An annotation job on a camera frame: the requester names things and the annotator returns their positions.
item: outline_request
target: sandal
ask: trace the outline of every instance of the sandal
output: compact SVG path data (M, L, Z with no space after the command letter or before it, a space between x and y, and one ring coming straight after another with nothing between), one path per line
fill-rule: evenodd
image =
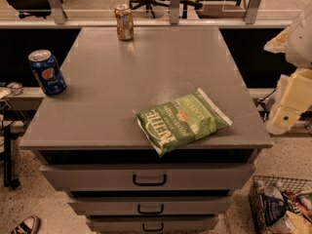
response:
M11 231L11 234L36 234L39 224L40 219L38 216L30 216Z

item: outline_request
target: beverage can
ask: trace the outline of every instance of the beverage can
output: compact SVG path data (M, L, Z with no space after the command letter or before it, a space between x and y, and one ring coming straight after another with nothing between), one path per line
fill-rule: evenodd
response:
M55 56L48 50L38 50L29 56L29 64L40 88L48 96L57 95L66 89L66 83Z
M132 11L127 4L122 4L115 9L117 19L117 35L120 40L127 41L134 38L134 19Z

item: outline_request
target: black handle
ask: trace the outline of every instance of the black handle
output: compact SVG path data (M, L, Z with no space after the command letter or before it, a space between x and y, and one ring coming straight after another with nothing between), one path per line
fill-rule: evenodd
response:
M152 231L154 231L154 232L162 231L162 230L164 229L164 223L162 222L162 226L160 227L160 229L146 229L146 228L145 228L145 223L143 223L143 224L142 224L142 229L143 229L143 231L145 231L145 232L147 232L147 231L149 231L149 232L152 232Z
M159 215L164 211L164 205L162 204L158 212L143 212L140 209L140 205L137 205L137 212L141 215Z
M141 183L141 182L137 182L137 176L133 175L133 183L137 186L161 186L164 185L167 182L167 176L163 175L163 181L161 182L155 182L155 183Z

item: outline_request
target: wire basket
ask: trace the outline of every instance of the wire basket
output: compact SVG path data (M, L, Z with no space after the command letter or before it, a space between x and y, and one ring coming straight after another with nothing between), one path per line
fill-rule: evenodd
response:
M272 232L268 230L265 224L264 209L261 196L256 192L257 182L259 180L262 180L264 185L266 186L270 184L275 184L277 181L281 181L283 183L283 187L292 191L293 193L298 193L302 190L311 190L312 181L308 179L297 179L289 177L264 175L253 176L253 184L251 186L248 197L251 205L255 232L257 234L272 234Z

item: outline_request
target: blue soda can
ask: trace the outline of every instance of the blue soda can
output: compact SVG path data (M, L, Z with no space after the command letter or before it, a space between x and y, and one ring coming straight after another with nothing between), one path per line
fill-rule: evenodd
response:
M57 95L66 89L66 83L59 70L58 61L50 51L39 50L32 52L28 59L31 71L46 95Z

